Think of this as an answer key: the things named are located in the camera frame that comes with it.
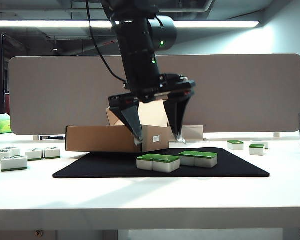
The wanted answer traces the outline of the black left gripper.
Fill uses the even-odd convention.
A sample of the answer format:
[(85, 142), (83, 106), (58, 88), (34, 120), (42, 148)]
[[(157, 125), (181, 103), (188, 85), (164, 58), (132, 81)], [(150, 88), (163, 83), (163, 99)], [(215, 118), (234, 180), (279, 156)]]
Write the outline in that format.
[(182, 134), (183, 119), (195, 86), (195, 81), (186, 76), (163, 73), (154, 86), (110, 96), (110, 111), (129, 129), (133, 134), (134, 144), (138, 146), (143, 141), (143, 132), (136, 103), (147, 104), (156, 100), (166, 100), (163, 105), (172, 134), (177, 142), (185, 144), (186, 140)]

